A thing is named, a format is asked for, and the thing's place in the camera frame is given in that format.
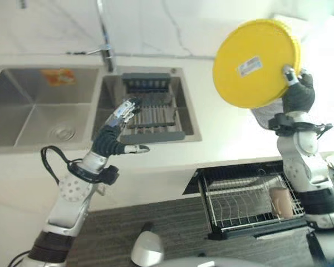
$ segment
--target orange sticker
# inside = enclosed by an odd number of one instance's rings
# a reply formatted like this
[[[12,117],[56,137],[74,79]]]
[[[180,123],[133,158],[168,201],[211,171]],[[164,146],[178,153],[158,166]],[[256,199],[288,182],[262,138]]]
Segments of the orange sticker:
[[[41,70],[46,81],[51,86],[74,85],[76,79],[72,70],[68,68],[59,68],[56,70]]]

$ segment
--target yellow lid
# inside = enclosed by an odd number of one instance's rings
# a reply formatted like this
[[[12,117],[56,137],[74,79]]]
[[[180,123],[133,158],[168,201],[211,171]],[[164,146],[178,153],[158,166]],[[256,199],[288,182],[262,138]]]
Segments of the yellow lid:
[[[214,84],[232,105],[262,107],[287,90],[285,64],[300,72],[298,41],[282,22],[257,19],[241,25],[222,43],[214,60]]]

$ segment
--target faucet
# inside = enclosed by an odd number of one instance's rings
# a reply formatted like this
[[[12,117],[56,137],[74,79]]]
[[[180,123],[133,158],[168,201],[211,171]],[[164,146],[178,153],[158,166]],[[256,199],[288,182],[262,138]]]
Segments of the faucet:
[[[101,26],[101,31],[102,31],[102,35],[104,38],[104,44],[102,46],[100,46],[100,49],[97,49],[95,51],[89,52],[87,53],[87,55],[91,55],[93,53],[101,53],[102,56],[102,60],[103,63],[106,67],[106,70],[108,72],[114,72],[115,68],[116,68],[116,63],[115,60],[113,58],[113,51],[112,51],[112,47],[110,44],[110,40],[109,40],[109,35],[107,34],[107,30],[104,24],[104,9],[102,6],[102,0],[96,0],[96,7],[97,7],[97,11],[98,11],[98,17],[99,17],[99,22],[100,22],[100,26]]]

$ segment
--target cup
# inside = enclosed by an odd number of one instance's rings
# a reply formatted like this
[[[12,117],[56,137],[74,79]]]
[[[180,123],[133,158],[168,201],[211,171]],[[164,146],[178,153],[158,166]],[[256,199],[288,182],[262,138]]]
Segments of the cup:
[[[269,189],[272,201],[272,213],[284,219],[293,217],[292,198],[287,188],[273,187]]]

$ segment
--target wire dish rack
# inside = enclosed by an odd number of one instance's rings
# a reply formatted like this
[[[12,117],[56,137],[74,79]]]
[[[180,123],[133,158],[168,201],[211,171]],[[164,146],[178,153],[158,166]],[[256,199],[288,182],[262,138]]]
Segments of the wire dish rack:
[[[266,168],[240,166],[199,170],[198,184],[211,230],[210,239],[260,236],[306,225],[304,209],[280,166],[277,166],[278,171],[275,165]],[[273,187],[289,190],[293,209],[291,219],[272,213],[269,189]]]

